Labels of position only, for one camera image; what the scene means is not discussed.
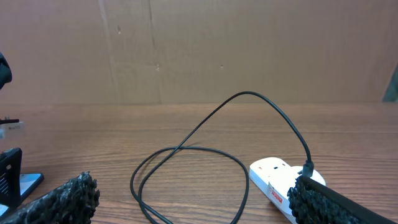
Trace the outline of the Samsung Galaxy smartphone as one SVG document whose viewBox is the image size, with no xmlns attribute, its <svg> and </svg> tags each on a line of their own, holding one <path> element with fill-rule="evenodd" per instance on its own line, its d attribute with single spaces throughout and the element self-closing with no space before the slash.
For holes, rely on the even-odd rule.
<svg viewBox="0 0 398 224">
<path fill-rule="evenodd" d="M 20 196 L 17 196 L 5 176 L 5 174 L 1 176 L 1 219 L 15 210 L 44 180 L 44 175 L 41 173 L 20 174 Z"/>
</svg>

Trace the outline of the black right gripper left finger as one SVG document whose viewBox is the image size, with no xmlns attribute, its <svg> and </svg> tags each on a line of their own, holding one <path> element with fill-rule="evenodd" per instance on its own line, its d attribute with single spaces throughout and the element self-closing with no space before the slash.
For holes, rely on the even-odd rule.
<svg viewBox="0 0 398 224">
<path fill-rule="evenodd" d="M 97 180 L 82 172 L 47 194 L 18 208 L 1 224 L 90 224 L 100 204 Z"/>
</svg>

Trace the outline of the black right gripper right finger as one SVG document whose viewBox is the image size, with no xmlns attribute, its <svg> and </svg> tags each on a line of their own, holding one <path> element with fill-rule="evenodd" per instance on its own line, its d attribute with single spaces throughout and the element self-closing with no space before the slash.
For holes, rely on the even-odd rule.
<svg viewBox="0 0 398 224">
<path fill-rule="evenodd" d="M 306 176 L 288 196 L 298 224 L 396 224 Z"/>
</svg>

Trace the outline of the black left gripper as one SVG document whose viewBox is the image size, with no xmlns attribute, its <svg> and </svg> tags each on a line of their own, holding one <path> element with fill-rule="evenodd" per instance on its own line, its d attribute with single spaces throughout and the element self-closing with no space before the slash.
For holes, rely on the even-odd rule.
<svg viewBox="0 0 398 224">
<path fill-rule="evenodd" d="M 12 148 L 1 153 L 1 204 L 16 208 L 21 201 L 19 175 L 22 150 Z"/>
</svg>

